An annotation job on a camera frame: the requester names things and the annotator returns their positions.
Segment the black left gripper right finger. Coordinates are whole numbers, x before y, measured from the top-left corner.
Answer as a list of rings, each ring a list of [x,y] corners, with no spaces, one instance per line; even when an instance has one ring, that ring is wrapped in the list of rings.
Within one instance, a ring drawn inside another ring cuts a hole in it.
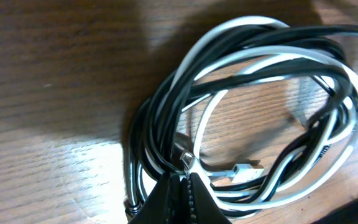
[[[180,223],[231,224],[198,174],[190,174],[182,179],[180,187]]]

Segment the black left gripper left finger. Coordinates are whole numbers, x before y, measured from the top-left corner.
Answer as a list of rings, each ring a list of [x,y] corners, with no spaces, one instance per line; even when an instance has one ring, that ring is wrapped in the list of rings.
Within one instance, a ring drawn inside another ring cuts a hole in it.
[[[181,221],[179,175],[164,173],[140,212],[129,224],[177,224]]]

